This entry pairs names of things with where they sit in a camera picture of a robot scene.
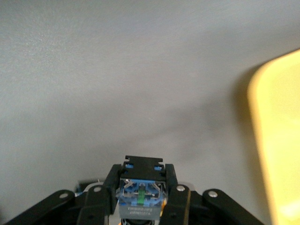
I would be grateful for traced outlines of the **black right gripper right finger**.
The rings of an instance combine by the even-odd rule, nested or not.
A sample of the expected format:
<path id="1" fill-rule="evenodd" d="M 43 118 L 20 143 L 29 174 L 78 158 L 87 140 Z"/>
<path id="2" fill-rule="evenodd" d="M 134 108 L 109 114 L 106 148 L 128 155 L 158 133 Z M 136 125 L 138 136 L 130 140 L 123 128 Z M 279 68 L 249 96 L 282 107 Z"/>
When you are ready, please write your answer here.
<path id="1" fill-rule="evenodd" d="M 265 225 L 222 190 L 199 194 L 179 184 L 172 164 L 165 175 L 169 196 L 159 225 Z"/>

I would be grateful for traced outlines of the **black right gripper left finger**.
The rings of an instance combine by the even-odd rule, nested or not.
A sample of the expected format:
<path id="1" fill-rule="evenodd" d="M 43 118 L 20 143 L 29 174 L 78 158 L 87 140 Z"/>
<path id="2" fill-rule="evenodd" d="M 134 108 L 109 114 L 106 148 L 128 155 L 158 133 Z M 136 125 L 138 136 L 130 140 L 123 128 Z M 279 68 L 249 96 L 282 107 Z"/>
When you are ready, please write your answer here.
<path id="1" fill-rule="evenodd" d="M 121 168 L 114 164 L 103 183 L 91 184 L 80 195 L 66 189 L 56 191 L 4 225 L 109 225 Z"/>

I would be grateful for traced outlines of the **yellow push button black base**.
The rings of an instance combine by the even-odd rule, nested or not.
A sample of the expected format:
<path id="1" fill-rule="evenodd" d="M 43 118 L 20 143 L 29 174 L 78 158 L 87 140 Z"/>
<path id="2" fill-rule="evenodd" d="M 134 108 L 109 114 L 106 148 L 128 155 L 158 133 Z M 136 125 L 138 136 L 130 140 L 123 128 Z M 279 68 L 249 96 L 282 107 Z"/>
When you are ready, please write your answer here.
<path id="1" fill-rule="evenodd" d="M 125 156 L 116 190 L 120 225 L 154 225 L 167 200 L 163 159 Z"/>

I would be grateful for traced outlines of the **yellow plastic tray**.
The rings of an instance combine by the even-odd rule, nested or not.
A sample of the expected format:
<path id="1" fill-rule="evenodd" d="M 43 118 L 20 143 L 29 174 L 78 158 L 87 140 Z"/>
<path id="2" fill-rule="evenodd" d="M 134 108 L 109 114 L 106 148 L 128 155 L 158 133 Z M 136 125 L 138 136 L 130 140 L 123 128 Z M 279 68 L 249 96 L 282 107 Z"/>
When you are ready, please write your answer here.
<path id="1" fill-rule="evenodd" d="M 247 98 L 272 225 L 300 225 L 300 49 L 259 67 Z"/>

